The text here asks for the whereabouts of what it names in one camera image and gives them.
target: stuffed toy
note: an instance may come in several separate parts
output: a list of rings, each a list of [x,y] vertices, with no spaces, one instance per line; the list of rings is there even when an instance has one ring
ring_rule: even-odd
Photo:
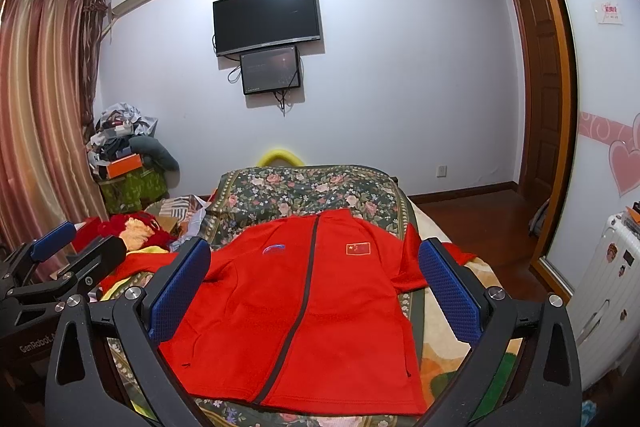
[[[127,252],[141,250],[146,247],[165,248],[176,237],[165,232],[156,218],[146,212],[135,214],[116,214],[98,226],[98,235],[106,237],[115,235],[124,241]]]

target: tv screen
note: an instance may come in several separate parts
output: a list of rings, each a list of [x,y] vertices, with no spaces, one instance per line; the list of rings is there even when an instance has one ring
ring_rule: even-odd
[[[240,67],[245,94],[300,87],[295,46],[243,53],[240,55]]]
[[[316,0],[220,0],[213,3],[216,54],[318,40]]]

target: red fabric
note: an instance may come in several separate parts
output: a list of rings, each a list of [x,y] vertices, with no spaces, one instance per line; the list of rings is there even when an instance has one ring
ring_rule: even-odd
[[[252,402],[300,313],[316,216],[251,227],[211,255],[209,271],[161,352],[188,393]],[[347,246],[369,243],[368,255]],[[426,285],[420,237],[404,242],[350,211],[320,214],[308,304],[261,405],[315,414],[424,413],[412,325],[398,294]],[[473,256],[454,249],[459,263]],[[113,281],[175,255],[131,254]]]
[[[98,237],[98,227],[100,227],[101,220],[99,217],[87,217],[84,220],[84,227],[81,227],[76,232],[76,238],[71,241],[71,246],[74,247],[76,253],[80,253],[90,242]]]
[[[114,235],[118,237],[122,232],[124,232],[126,223],[130,217],[132,217],[133,219],[137,219],[138,221],[142,221],[142,223],[144,223],[150,229],[154,230],[154,235],[149,237],[143,243],[143,245],[140,247],[140,250],[148,247],[166,248],[169,243],[177,239],[177,237],[175,237],[174,235],[171,235],[170,233],[160,228],[160,225],[158,225],[156,218],[151,214],[147,214],[146,212],[137,212],[135,214],[114,214],[114,216],[111,216],[110,220],[103,221],[102,223],[100,223],[100,225],[98,225],[98,234],[102,237],[107,237],[108,235]]]

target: paper sign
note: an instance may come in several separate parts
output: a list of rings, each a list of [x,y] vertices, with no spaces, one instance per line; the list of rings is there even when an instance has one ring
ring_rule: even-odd
[[[617,3],[603,2],[594,6],[598,24],[622,24],[622,15]]]

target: striped curtain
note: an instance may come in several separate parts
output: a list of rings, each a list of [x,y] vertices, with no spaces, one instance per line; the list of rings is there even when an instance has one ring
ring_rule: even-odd
[[[95,86],[98,81],[102,21],[107,10],[105,0],[84,0],[80,18],[80,119],[84,143],[89,143],[95,133]]]
[[[106,218],[82,140],[83,0],[0,0],[0,227],[12,248],[65,220]],[[48,279],[62,253],[40,265]]]

